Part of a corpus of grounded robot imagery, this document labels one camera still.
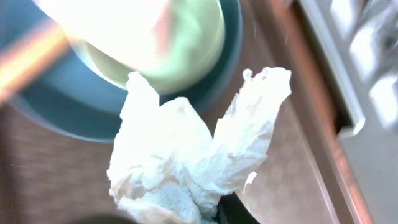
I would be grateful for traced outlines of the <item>pink cup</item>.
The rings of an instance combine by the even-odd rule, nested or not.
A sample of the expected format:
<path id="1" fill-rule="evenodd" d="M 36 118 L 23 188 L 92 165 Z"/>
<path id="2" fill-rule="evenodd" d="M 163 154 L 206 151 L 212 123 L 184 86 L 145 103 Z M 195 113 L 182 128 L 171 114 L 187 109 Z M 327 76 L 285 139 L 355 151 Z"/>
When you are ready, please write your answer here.
<path id="1" fill-rule="evenodd" d="M 170 37 L 170 0 L 34 0 L 76 38 L 128 67 L 157 71 Z"/>

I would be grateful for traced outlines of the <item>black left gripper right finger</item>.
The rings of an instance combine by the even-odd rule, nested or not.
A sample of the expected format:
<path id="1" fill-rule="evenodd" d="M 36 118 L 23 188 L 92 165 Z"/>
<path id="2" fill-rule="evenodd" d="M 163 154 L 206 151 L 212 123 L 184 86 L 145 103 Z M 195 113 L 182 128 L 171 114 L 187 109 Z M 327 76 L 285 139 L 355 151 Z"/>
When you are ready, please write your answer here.
<path id="1" fill-rule="evenodd" d="M 218 224 L 259 224 L 235 193 L 222 196 L 217 209 Z"/>

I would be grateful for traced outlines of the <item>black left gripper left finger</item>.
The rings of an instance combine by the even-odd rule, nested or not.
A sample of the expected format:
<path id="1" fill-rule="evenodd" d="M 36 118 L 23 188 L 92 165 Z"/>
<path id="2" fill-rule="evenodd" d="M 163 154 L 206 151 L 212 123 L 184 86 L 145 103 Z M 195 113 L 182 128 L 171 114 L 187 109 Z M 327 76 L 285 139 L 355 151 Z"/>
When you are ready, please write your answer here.
<path id="1" fill-rule="evenodd" d="M 122 215 L 104 213 L 74 218 L 67 221 L 67 224 L 137 224 L 137 222 Z"/>

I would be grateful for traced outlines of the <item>white napkin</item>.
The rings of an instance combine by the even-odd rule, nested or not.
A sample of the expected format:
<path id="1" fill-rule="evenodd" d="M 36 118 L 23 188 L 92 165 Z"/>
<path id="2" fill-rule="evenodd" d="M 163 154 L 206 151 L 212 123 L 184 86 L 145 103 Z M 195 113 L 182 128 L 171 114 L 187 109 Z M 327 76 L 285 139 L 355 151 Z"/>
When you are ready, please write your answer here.
<path id="1" fill-rule="evenodd" d="M 107 171 L 117 208 L 138 223 L 213 223 L 220 198 L 242 190 L 265 160 L 291 75 L 281 67 L 243 71 L 210 131 L 187 98 L 160 104 L 149 82 L 130 73 Z"/>

